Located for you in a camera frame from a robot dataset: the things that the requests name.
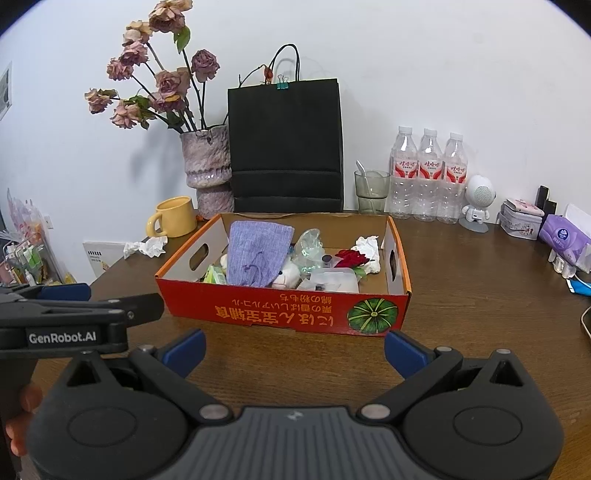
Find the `flower vase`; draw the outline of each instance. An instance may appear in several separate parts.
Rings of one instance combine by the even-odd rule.
[[[228,126],[181,134],[187,185],[197,190],[197,212],[205,219],[233,212]]]

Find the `yellow mug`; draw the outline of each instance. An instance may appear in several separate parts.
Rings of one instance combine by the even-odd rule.
[[[156,232],[156,220],[160,221],[161,232]],[[197,219],[191,197],[175,197],[156,205],[156,213],[146,223],[146,234],[174,238],[187,235],[196,228]]]

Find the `bag handle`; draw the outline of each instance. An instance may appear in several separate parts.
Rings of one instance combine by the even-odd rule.
[[[269,68],[271,69],[271,71],[273,71],[273,68],[275,67],[275,60],[277,59],[278,55],[283,51],[283,49],[286,47],[292,47],[295,50],[295,57],[296,57],[295,58],[295,79],[296,79],[296,82],[299,82],[300,81],[300,53],[297,51],[297,47],[293,43],[286,43],[279,50],[277,50],[277,53],[275,53],[273,60],[271,60],[271,63],[269,64]]]

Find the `blue gripper pad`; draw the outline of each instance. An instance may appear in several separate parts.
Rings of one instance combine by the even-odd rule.
[[[418,345],[412,345],[402,334],[388,332],[384,339],[386,360],[404,379],[426,367],[432,360]]]
[[[35,300],[88,301],[90,294],[90,287],[86,283],[52,285],[43,287]]]
[[[194,329],[162,347],[158,351],[158,359],[177,375],[187,378],[205,358],[205,351],[205,334],[199,329]]]

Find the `purple cloth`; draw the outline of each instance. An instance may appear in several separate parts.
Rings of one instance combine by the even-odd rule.
[[[294,234],[292,226],[240,220],[230,227],[228,283],[266,287],[283,266]]]

